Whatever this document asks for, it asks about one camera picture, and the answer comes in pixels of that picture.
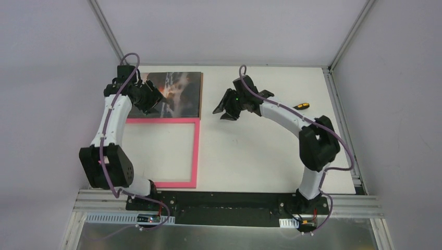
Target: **pink frame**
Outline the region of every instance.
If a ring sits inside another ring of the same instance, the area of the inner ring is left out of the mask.
[[[155,182],[157,188],[197,188],[198,151],[200,145],[200,119],[199,118],[128,118],[126,123],[194,123],[192,172],[189,182]]]

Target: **picture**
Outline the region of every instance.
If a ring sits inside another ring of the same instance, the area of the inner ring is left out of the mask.
[[[203,80],[201,72],[141,73],[141,79],[143,82],[152,81],[164,99],[149,114],[144,114],[133,106],[128,118],[200,117]]]

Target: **white table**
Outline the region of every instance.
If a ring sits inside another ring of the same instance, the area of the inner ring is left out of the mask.
[[[212,115],[238,67],[141,66],[141,72],[203,72],[203,92],[198,166],[194,191],[294,192],[300,185],[304,165],[299,158],[299,141],[275,122],[243,111],[237,121]],[[328,116],[338,132],[322,69],[249,67],[247,74],[258,90],[267,89],[286,105],[309,102],[304,113]],[[123,149],[135,173],[157,181],[190,179],[193,125],[126,124]],[[332,166],[348,167],[341,147]],[[331,171],[325,192],[354,194],[350,172]]]

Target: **reflective surface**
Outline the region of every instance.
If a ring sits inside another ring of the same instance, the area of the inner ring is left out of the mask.
[[[127,225],[85,223],[80,249],[377,249],[369,219],[330,219],[314,236],[296,229],[165,226],[152,232],[129,227],[102,241],[90,241]]]

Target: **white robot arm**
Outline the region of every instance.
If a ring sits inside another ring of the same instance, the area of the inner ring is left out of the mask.
[[[89,147],[80,149],[79,156],[90,185],[93,188],[109,189],[100,160],[100,143],[104,138],[103,159],[115,189],[121,188],[131,194],[149,196],[155,189],[155,184],[134,173],[132,163],[121,148],[121,142],[132,105],[148,114],[161,101],[163,95],[151,81],[143,83],[141,79],[134,76],[112,105],[122,83],[127,80],[133,70],[134,66],[118,66],[118,77],[104,90],[105,108],[97,134]]]
[[[335,137],[306,120],[315,121],[333,130],[332,123],[326,116],[316,119],[296,116],[291,110],[277,105],[280,104],[280,101],[274,97],[273,93],[267,90],[258,93],[249,76],[243,76],[243,80],[244,83],[241,79],[234,80],[235,90],[228,89],[226,91],[213,113],[225,111],[221,119],[235,121],[239,118],[242,110],[247,110],[278,123],[299,139],[300,158],[305,168],[301,185],[296,191],[295,203],[296,210],[303,211],[320,198],[320,185],[324,170],[330,162],[335,160],[336,154],[340,151],[339,143]]]

